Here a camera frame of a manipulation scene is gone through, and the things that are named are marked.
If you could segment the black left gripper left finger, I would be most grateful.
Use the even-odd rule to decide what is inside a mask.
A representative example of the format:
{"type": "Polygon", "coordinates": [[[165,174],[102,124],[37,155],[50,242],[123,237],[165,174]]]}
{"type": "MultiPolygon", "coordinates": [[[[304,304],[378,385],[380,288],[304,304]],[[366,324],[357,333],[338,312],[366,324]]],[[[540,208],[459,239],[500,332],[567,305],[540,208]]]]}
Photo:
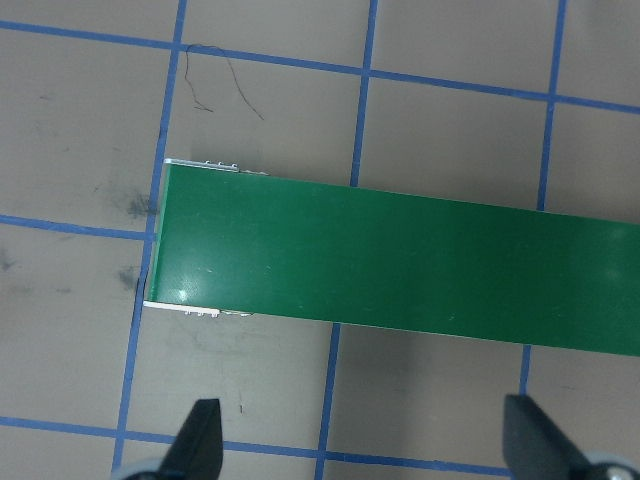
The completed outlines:
{"type": "Polygon", "coordinates": [[[197,400],[163,458],[158,479],[217,479],[223,465],[221,406],[197,400]]]}

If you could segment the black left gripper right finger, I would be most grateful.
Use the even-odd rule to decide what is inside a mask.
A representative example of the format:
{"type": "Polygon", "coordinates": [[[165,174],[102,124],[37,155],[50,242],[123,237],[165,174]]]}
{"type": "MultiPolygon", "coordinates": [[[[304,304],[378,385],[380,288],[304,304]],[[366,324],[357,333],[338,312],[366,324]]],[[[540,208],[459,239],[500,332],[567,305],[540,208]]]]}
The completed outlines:
{"type": "Polygon", "coordinates": [[[591,463],[527,395],[506,395],[502,454],[514,479],[585,479],[591,463]]]}

